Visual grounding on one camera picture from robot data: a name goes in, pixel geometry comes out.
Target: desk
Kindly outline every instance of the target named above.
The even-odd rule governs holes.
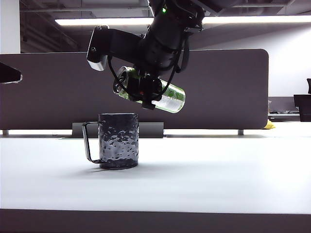
[[[81,139],[1,138],[1,208],[311,214],[311,124],[275,125],[141,139],[139,166],[120,171],[88,162]]]

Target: dark hammered mug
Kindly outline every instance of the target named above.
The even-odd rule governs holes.
[[[86,158],[101,168],[121,170],[138,164],[138,115],[134,113],[99,114],[99,121],[82,125]],[[100,159],[92,160],[87,125],[98,124]]]

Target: metal handle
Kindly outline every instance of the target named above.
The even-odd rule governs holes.
[[[87,136],[87,125],[88,124],[102,124],[102,123],[103,122],[101,122],[101,121],[94,121],[94,122],[85,122],[82,124],[82,133],[83,133],[83,139],[84,139],[84,146],[86,149],[86,158],[95,164],[102,164],[102,163],[104,163],[104,161],[102,161],[100,159],[97,159],[97,160],[91,159],[91,153],[89,150],[89,142],[88,142],[88,136]]]

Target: fluorescent light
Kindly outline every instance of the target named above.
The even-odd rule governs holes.
[[[308,23],[311,16],[240,16],[240,17],[205,17],[203,24],[210,23]]]
[[[61,26],[94,26],[94,25],[148,25],[154,18],[77,18],[56,19]]]
[[[61,26],[94,26],[94,25],[148,25],[152,17],[145,18],[77,18],[56,19]],[[203,24],[225,23],[306,23],[311,22],[311,16],[239,16],[239,17],[205,17]]]

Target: gray partition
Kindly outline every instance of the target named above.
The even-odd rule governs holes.
[[[166,129],[260,129],[267,122],[268,54],[264,50],[194,50],[173,84],[186,103],[177,114],[145,110],[112,91],[109,68],[91,69],[86,53],[0,55],[23,81],[0,85],[0,129],[71,129],[100,113],[134,112]],[[113,59],[119,69],[130,65]]]

